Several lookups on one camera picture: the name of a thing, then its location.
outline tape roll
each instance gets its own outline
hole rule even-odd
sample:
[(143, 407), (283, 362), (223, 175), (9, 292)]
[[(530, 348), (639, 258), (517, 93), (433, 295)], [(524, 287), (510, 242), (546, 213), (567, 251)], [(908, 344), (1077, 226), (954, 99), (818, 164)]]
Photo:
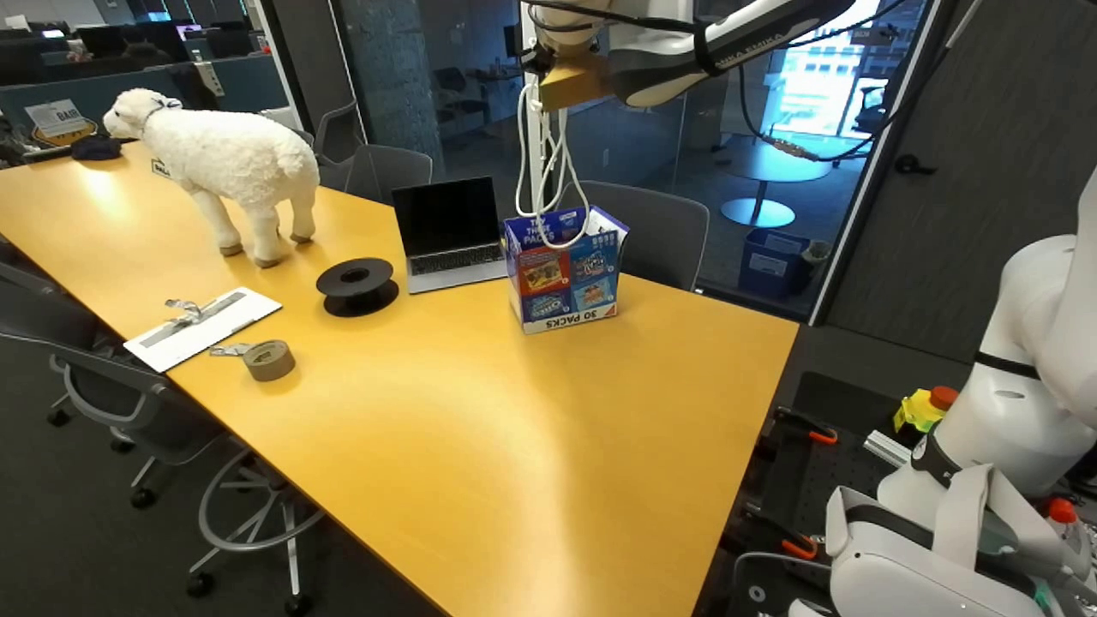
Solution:
[(389, 280), (389, 263), (374, 258), (333, 263), (316, 279), (316, 287), (324, 295), (322, 307), (333, 315), (380, 314), (399, 292)]
[(247, 348), (244, 365), (257, 380), (276, 380), (294, 372), (294, 355), (279, 340)]

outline paper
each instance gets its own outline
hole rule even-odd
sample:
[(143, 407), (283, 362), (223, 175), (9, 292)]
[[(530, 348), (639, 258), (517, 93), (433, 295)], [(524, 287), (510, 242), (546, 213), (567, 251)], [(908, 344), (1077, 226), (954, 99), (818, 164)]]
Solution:
[(259, 323), (265, 315), (276, 314), (279, 307), (268, 295), (249, 287), (233, 287), (207, 301), (193, 323), (170, 320), (159, 323), (137, 340), (125, 340), (125, 349), (143, 362), (151, 372), (163, 374), (188, 356), (230, 340), (233, 334)]

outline yellow object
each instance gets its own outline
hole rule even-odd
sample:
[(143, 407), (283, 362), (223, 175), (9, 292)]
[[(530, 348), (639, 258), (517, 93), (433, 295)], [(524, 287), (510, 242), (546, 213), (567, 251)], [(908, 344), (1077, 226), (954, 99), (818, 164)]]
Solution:
[[(442, 615), (691, 615), (794, 323), (625, 275), (612, 320), (524, 335), (507, 280), (410, 299), (389, 205), (322, 190), (316, 226), (259, 270), (137, 144), (0, 171), (2, 236), (124, 340), (163, 299), (276, 299), (238, 340), (283, 340), (299, 372), (204, 355), (167, 379)], [(334, 320), (316, 279), (363, 253), (399, 299)]]
[(558, 60), (542, 80), (542, 107), (566, 109), (607, 96), (607, 70), (595, 56)]
[(938, 407), (933, 403), (928, 388), (917, 388), (915, 396), (898, 403), (890, 427), (893, 427), (893, 434), (902, 434), (906, 427), (912, 427), (915, 434), (933, 434), (936, 421), (943, 421), (943, 418), (947, 418), (947, 407)]

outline black tape roll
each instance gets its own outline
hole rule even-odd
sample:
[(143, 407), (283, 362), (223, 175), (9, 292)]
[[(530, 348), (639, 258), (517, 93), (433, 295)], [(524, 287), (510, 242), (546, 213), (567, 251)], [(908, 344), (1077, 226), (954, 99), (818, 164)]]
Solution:
[(333, 263), (316, 279), (316, 287), (333, 315), (380, 314), (399, 295), (389, 280), (389, 263), (374, 258)]

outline computer screen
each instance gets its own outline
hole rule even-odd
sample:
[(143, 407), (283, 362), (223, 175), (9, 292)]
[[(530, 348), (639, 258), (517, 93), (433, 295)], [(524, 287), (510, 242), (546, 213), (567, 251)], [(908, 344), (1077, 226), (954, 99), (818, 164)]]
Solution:
[(137, 48), (143, 48), (147, 56), (188, 61), (188, 52), (186, 52), (175, 26), (137, 26), (137, 27), (125, 27), (124, 34), (125, 34), (130, 56)]
[(0, 85), (29, 82), (39, 70), (39, 39), (29, 31), (0, 31)]
[(125, 56), (124, 27), (79, 27), (75, 39), (91, 60), (119, 60)]
[(254, 34), (244, 22), (204, 27), (204, 44), (212, 60), (233, 60), (254, 52)]
[(500, 242), (491, 179), (413, 184), (389, 200), (410, 258)]

